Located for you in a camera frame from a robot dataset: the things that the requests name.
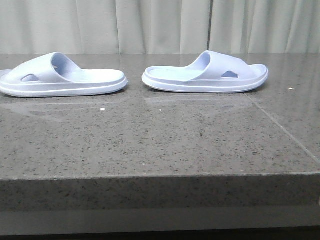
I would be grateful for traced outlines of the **light blue slipper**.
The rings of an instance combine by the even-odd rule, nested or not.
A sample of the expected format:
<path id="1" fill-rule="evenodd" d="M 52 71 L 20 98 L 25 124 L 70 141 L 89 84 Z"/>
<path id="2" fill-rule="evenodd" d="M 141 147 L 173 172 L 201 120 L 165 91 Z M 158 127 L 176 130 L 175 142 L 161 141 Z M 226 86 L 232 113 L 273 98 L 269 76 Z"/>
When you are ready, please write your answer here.
<path id="1" fill-rule="evenodd" d="M 20 98 L 103 95 L 120 91 L 127 84 L 120 70 L 82 69 L 60 52 L 0 72 L 0 91 Z"/>
<path id="2" fill-rule="evenodd" d="M 240 58 L 206 50 L 188 66 L 150 66 L 141 79 L 168 92 L 242 93 L 263 85 L 268 75 L 263 64 L 248 65 Z"/>

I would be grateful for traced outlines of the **pale green curtain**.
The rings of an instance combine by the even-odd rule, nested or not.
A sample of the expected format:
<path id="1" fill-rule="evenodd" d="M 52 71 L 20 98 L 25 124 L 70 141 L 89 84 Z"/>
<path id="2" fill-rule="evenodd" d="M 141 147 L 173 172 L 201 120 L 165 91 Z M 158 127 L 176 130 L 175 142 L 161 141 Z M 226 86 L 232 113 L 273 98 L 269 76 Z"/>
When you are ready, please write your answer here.
<path id="1" fill-rule="evenodd" d="M 3 0 L 2 54 L 318 53 L 317 0 Z"/>

